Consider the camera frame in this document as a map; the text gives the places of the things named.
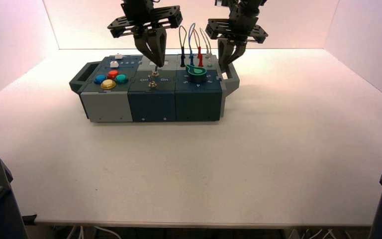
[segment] red button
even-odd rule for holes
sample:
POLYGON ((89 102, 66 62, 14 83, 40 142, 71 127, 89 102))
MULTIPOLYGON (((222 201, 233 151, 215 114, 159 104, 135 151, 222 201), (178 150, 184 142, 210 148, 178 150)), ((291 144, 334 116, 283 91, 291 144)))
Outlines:
POLYGON ((115 77, 116 77, 118 74, 119 74, 118 71, 109 71, 107 77, 108 77, 109 79, 112 79, 112 80, 113 80, 113 79, 115 79, 115 77))

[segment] blue button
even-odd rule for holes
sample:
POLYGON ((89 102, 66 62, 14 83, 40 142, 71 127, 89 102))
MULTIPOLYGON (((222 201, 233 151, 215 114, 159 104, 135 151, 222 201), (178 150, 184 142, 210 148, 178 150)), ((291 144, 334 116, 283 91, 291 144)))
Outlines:
POLYGON ((106 80, 105 75, 97 75, 95 79, 95 83, 100 85, 104 80, 106 80))
POLYGON ((116 82, 123 84, 127 82, 126 76, 125 75, 118 75, 116 76, 116 82))

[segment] blue cable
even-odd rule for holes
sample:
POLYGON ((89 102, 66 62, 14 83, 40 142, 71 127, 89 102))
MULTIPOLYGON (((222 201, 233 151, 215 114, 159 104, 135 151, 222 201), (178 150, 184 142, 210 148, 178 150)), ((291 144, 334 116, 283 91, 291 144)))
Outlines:
POLYGON ((188 31, 188 46, 190 47, 190 65, 194 65, 194 55, 192 54, 191 48, 191 35, 194 33, 195 23, 191 24, 190 30, 188 31))

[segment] teal button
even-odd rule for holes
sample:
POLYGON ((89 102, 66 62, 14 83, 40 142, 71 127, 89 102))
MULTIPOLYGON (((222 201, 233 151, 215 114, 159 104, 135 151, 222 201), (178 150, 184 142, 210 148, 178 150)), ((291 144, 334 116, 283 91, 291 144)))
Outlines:
POLYGON ((125 75, 118 75, 116 78, 115 78, 115 81, 119 84, 123 84, 123 83, 126 83, 128 80, 126 78, 125 75))

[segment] yellow button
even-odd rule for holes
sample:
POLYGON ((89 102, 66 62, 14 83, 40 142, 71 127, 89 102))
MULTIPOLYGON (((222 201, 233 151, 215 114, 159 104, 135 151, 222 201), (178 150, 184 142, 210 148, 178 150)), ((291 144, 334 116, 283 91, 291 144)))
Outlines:
POLYGON ((100 87, 102 88, 102 89, 104 89, 104 90, 110 90, 110 89, 112 89, 113 87, 115 87, 116 86, 116 82, 115 81, 113 81, 113 80, 104 80, 102 83, 101 83, 101 85, 100 85, 100 87))

